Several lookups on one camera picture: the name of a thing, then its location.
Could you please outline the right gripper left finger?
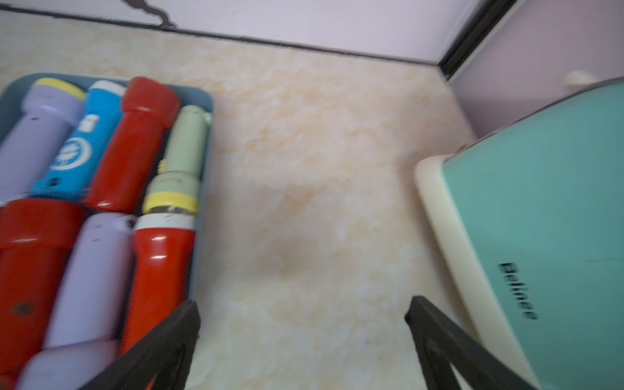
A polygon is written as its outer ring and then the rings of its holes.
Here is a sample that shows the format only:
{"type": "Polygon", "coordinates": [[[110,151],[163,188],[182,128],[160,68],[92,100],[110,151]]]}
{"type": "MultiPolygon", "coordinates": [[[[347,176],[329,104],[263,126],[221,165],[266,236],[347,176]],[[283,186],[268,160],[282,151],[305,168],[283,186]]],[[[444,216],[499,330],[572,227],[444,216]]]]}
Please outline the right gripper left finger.
{"type": "Polygon", "coordinates": [[[200,328],[198,305],[194,301],[183,302],[130,351],[82,388],[183,390],[200,328]]]}

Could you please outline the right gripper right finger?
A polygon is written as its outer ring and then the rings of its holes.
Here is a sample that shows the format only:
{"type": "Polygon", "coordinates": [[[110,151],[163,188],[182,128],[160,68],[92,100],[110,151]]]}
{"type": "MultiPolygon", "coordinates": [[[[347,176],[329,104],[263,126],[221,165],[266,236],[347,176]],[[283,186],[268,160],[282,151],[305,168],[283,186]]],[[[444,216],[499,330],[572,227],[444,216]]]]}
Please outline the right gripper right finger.
{"type": "Polygon", "coordinates": [[[533,389],[424,296],[405,315],[429,389],[461,388],[457,371],[474,389],[533,389]]]}

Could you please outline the purple flashlight yellow rim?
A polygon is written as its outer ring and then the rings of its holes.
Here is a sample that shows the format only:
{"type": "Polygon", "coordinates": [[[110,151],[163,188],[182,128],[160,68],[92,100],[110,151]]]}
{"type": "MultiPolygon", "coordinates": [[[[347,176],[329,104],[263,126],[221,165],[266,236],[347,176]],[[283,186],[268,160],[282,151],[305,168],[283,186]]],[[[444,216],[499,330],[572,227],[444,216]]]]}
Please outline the purple flashlight yellow rim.
{"type": "Polygon", "coordinates": [[[116,332],[131,273],[129,214],[94,214],[71,252],[43,350],[22,370],[19,389],[78,389],[115,361],[116,332]]]}

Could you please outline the pale green flashlight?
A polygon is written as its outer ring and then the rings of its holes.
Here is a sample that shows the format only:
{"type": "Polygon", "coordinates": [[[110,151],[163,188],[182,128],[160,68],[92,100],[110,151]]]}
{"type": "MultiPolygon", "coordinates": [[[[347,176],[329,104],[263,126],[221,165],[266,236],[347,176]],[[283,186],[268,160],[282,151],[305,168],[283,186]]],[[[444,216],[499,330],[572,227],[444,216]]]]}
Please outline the pale green flashlight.
{"type": "Polygon", "coordinates": [[[198,214],[211,124],[211,113],[200,106],[180,109],[159,162],[158,175],[147,187],[142,205],[145,214],[198,214]]]}

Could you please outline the red flashlight front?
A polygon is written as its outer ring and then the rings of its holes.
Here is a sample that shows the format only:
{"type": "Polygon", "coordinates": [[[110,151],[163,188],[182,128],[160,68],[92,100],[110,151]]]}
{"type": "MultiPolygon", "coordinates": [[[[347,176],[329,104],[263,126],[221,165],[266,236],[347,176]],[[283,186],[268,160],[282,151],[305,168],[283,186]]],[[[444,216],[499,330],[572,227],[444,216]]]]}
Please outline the red flashlight front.
{"type": "Polygon", "coordinates": [[[9,389],[37,354],[85,209],[45,198],[1,210],[1,388],[9,389]]]}

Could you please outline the blue flashlight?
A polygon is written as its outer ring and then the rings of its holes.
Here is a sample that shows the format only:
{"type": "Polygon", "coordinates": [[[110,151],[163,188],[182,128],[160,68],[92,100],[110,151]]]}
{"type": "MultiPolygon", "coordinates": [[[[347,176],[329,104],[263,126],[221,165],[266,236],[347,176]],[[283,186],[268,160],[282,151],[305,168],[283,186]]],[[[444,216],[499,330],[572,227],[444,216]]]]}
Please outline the blue flashlight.
{"type": "Polygon", "coordinates": [[[34,198],[67,202],[86,197],[95,172],[123,116],[127,88],[113,81],[96,81],[86,94],[84,116],[71,132],[45,175],[30,190],[34,198]]]}

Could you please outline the grey-blue storage tray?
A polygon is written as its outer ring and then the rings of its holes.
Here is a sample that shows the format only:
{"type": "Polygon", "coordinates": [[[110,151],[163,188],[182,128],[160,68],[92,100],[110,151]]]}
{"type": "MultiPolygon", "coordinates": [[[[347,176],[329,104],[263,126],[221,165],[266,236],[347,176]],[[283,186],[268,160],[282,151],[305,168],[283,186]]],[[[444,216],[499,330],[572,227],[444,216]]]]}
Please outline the grey-blue storage tray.
{"type": "MultiPolygon", "coordinates": [[[[1,138],[5,138],[22,116],[21,102],[27,94],[30,86],[38,79],[51,77],[66,81],[80,89],[87,89],[100,78],[98,76],[82,76],[63,73],[38,72],[21,76],[1,88],[1,138]]],[[[214,113],[214,101],[211,94],[204,89],[198,89],[186,85],[169,84],[180,99],[183,106],[196,105],[205,109],[208,113],[214,113]]],[[[206,213],[208,206],[206,199],[208,195],[211,177],[211,153],[212,153],[213,131],[210,130],[205,142],[205,157],[203,158],[201,187],[199,195],[199,215],[196,219],[197,237],[194,242],[192,258],[190,259],[187,278],[187,298],[195,301],[198,291],[198,277],[201,271],[201,260],[206,253],[205,245],[201,242],[203,233],[206,232],[206,213]]]]}

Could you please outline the mint green toaster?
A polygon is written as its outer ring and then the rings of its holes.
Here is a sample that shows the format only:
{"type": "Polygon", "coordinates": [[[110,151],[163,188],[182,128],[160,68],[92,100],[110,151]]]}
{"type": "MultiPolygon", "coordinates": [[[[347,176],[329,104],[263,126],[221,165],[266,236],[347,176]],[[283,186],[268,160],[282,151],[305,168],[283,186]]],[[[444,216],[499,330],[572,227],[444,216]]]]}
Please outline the mint green toaster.
{"type": "Polygon", "coordinates": [[[496,368],[539,389],[622,388],[622,78],[426,158],[414,179],[496,368]]]}

